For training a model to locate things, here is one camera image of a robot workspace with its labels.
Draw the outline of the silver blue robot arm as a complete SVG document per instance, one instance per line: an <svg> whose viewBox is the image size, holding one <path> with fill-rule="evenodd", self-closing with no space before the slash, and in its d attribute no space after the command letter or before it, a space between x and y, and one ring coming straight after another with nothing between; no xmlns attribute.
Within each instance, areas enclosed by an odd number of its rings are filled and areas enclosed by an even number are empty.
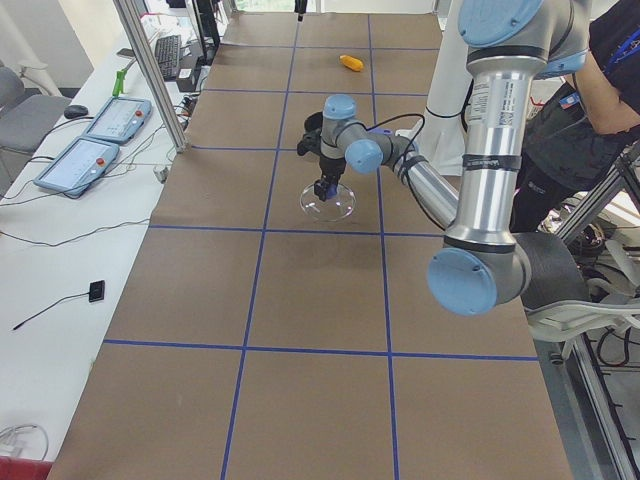
<svg viewBox="0 0 640 480"><path fill-rule="evenodd" d="M518 297L531 266L509 223L531 85L584 65L590 13L587 1L453 2L415 133L366 127L346 94L305 121L297 151L319 158L314 194L336 196L346 168L390 168L443 228L427 271L438 303L480 315Z"/></svg>

